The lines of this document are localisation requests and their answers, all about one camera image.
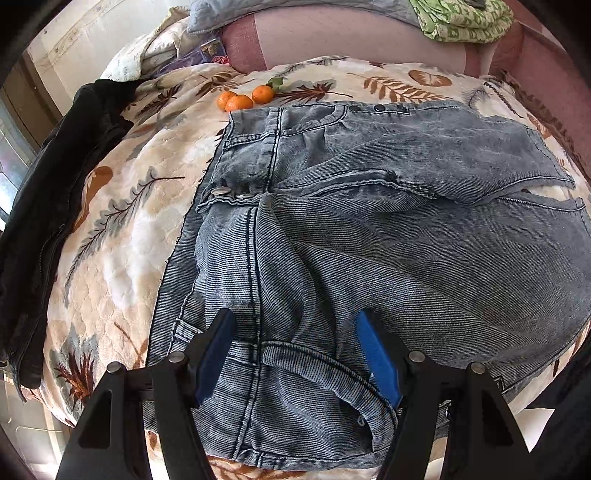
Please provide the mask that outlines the grey-blue denim pants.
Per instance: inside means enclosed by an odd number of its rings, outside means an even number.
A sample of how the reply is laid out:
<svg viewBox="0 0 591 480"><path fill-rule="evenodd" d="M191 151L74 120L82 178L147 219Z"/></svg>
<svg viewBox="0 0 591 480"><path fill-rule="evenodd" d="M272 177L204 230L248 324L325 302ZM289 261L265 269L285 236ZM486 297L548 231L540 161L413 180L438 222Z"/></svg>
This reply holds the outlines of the grey-blue denim pants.
<svg viewBox="0 0 591 480"><path fill-rule="evenodd" d="M228 308L238 327L193 418L207 454L372 468L398 423L356 339L372 310L514 398L590 316L590 220L537 131L456 101L233 113L167 262L148 357Z"/></svg>

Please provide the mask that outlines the leaf-print beige blanket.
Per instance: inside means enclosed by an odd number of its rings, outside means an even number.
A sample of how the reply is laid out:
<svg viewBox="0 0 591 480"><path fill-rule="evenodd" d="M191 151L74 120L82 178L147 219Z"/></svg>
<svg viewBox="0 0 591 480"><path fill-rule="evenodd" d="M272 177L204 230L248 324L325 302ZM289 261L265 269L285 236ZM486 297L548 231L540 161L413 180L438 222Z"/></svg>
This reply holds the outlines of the leaf-print beige blanket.
<svg viewBox="0 0 591 480"><path fill-rule="evenodd" d="M539 133L574 180L573 188L545 187L542 194L581 198L590 220L590 188L571 156L517 92L493 78L421 63L375 64L334 56L249 74L225 66L189 67L148 81L125 110L130 132L86 179L82 208L55 274L38 392L60 420L71 424L79 418L110 362L135 369L161 360L151 362L148 349L167 262L222 131L237 112L219 110L216 98L222 91L250 98L254 88L273 77L283 77L273 101L253 102L245 110L456 101L480 114L518 121ZM524 410L589 335L590 316L559 357L514 398L505 397L512 411ZM380 466L276 470L208 456L217 476L228 479L372 479Z"/></svg>

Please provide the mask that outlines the black jacket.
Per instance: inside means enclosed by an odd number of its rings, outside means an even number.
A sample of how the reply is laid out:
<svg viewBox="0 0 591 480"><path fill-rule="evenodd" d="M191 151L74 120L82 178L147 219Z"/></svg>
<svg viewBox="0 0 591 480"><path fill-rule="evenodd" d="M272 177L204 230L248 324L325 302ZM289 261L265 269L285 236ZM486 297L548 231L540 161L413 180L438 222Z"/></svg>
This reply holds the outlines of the black jacket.
<svg viewBox="0 0 591 480"><path fill-rule="evenodd" d="M15 383L42 380L47 307L61 249L81 209L87 175L122 140L138 81L82 86L43 142L1 235L1 362Z"/></svg>

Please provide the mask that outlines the orange tangerine with leaf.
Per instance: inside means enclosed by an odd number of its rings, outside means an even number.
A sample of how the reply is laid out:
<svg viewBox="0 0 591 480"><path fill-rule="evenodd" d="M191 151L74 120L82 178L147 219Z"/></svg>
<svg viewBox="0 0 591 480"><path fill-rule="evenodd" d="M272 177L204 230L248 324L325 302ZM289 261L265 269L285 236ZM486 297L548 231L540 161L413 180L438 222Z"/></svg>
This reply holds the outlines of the orange tangerine with leaf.
<svg viewBox="0 0 591 480"><path fill-rule="evenodd" d="M273 101L277 93L283 86L283 77L270 78L266 84L259 85L252 90L252 101L259 105L264 105Z"/></svg>

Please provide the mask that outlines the white cloth pile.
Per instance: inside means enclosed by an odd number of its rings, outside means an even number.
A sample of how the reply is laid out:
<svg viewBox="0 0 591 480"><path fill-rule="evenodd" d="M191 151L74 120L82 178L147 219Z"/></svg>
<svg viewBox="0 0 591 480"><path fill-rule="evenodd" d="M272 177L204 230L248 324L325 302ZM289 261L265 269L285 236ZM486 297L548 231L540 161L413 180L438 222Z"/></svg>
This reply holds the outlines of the white cloth pile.
<svg viewBox="0 0 591 480"><path fill-rule="evenodd" d="M216 31L199 35L189 33L189 20L188 7L171 7L154 30L122 47L99 78L118 82L154 78L158 68L219 37Z"/></svg>

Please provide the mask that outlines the pink sofa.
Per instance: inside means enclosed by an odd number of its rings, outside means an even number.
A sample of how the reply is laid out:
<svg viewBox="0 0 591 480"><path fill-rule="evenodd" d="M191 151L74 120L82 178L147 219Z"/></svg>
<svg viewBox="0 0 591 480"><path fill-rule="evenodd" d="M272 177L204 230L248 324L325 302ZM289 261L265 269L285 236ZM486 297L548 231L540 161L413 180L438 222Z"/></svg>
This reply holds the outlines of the pink sofa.
<svg viewBox="0 0 591 480"><path fill-rule="evenodd" d="M232 67L267 70L322 55L382 63L423 63L472 77L517 83L527 105L550 123L583 170L590 169L590 86L560 42L525 6L509 4L515 21L496 44L440 43L414 26L366 11L331 6L276 8L224 27Z"/></svg>

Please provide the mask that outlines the colourful snack packet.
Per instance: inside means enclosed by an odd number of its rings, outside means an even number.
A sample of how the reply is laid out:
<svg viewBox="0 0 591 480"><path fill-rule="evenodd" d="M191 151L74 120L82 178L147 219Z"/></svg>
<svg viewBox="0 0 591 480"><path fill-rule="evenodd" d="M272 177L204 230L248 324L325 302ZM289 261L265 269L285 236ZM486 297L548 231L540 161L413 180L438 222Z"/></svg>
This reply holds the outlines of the colourful snack packet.
<svg viewBox="0 0 591 480"><path fill-rule="evenodd" d="M161 76L173 70L191 67L205 63L216 63L228 65L229 58L225 51L221 38L217 37L191 49L188 53L180 56L178 59L168 62L158 68L153 77Z"/></svg>

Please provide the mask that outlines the green patterned folded blanket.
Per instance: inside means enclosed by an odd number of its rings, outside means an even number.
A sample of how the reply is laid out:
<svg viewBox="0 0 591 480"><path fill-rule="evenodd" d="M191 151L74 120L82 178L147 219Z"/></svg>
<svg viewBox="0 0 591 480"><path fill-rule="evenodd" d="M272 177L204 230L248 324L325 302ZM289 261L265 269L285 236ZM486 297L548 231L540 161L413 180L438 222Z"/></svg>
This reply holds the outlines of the green patterned folded blanket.
<svg viewBox="0 0 591 480"><path fill-rule="evenodd" d="M412 0L422 33L448 43L489 44L504 37L514 22L504 1Z"/></svg>

